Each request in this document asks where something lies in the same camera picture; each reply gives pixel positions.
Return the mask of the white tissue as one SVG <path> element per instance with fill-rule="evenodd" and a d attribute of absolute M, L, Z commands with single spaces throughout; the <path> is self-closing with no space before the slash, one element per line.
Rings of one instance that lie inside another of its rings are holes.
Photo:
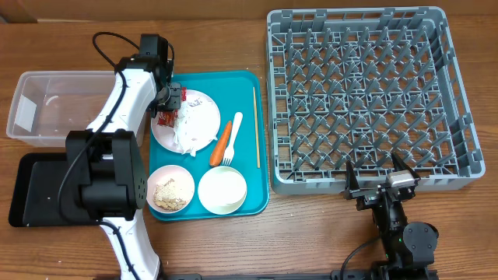
<path fill-rule="evenodd" d="M 197 151 L 216 138 L 217 109 L 212 101 L 195 96 L 181 104 L 174 124 L 174 143 L 182 154 L 196 157 Z"/>

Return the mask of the red snack wrapper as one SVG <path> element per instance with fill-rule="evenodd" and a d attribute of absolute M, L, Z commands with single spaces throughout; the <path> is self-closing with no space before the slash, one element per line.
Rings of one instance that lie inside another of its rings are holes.
<path fill-rule="evenodd" d="M 175 88 L 171 90 L 171 93 L 180 93 L 181 94 L 181 104 L 186 100 L 186 88 Z M 176 119 L 178 118 L 179 110 L 165 110 L 160 111 L 157 114 L 158 124 L 167 127 L 173 127 Z"/>

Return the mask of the pink bowl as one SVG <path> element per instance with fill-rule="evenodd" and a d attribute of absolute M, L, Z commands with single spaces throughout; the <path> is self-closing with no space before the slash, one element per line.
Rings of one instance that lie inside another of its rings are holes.
<path fill-rule="evenodd" d="M 181 210 L 183 210 L 184 208 L 186 208 L 190 204 L 190 202 L 195 194 L 194 178 L 185 168 L 183 168 L 181 166 L 176 166 L 176 165 L 167 165 L 167 166 L 160 167 L 159 169 L 155 170 L 149 176 L 149 179 L 147 181 L 147 184 L 148 184 L 147 202 L 149 203 L 149 206 L 152 209 L 158 211 L 159 213 L 173 214 L 173 213 L 180 211 L 180 210 L 178 210 L 175 212 L 168 212 L 168 211 L 158 207 L 153 202 L 153 194 L 154 194 L 154 191 L 156 188 L 156 184 L 161 180 L 170 179 L 170 178 L 175 179 L 176 182 L 179 183 L 179 185 L 181 185 L 183 187 L 188 187 L 191 190 L 191 199 Z"/>

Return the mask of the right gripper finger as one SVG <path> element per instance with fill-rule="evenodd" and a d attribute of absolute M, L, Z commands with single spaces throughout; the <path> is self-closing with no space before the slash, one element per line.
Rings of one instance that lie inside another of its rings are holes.
<path fill-rule="evenodd" d="M 344 199 L 354 199 L 356 193 L 359 192 L 359 185 L 356 179 L 354 168 L 350 160 L 346 162 L 346 180 Z"/>
<path fill-rule="evenodd" d="M 391 161 L 395 172 L 398 171 L 409 171 L 410 173 L 412 172 L 411 167 L 408 166 L 396 152 L 391 153 Z"/>

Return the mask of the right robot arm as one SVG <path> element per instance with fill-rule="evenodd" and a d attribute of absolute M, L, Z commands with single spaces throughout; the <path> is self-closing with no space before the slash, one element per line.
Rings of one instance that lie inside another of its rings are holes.
<path fill-rule="evenodd" d="M 420 176 L 401 157 L 391 154 L 394 171 L 385 182 L 375 188 L 359 186 L 351 162 L 346 164 L 346 181 L 343 196 L 356 200 L 359 211 L 370 209 L 379 236 L 357 247 L 342 263 L 340 279 L 361 277 L 370 280 L 414 279 L 437 280 L 437 271 L 429 269 L 435 257 L 439 232 L 426 222 L 409 222 L 402 203 L 416 196 Z M 386 259 L 375 261 L 367 271 L 348 271 L 349 261 L 364 247 L 381 241 Z"/>

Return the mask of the food scraps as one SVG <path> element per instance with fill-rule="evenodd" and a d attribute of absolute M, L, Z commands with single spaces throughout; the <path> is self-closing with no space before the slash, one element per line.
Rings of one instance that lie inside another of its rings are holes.
<path fill-rule="evenodd" d="M 153 194 L 155 205 L 168 212 L 181 210 L 190 199 L 191 190 L 179 185 L 173 178 L 159 181 Z"/>

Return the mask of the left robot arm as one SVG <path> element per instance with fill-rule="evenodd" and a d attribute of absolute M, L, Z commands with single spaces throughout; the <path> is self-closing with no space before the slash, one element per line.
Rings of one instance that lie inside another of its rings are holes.
<path fill-rule="evenodd" d="M 174 49 L 158 34 L 143 34 L 137 53 L 113 63 L 114 88 L 96 119 L 65 140 L 69 167 L 57 210 L 71 226 L 99 226 L 122 279 L 163 279 L 163 265 L 143 218 L 147 183 L 136 134 L 146 115 L 177 116 L 184 94 L 171 81 Z"/>

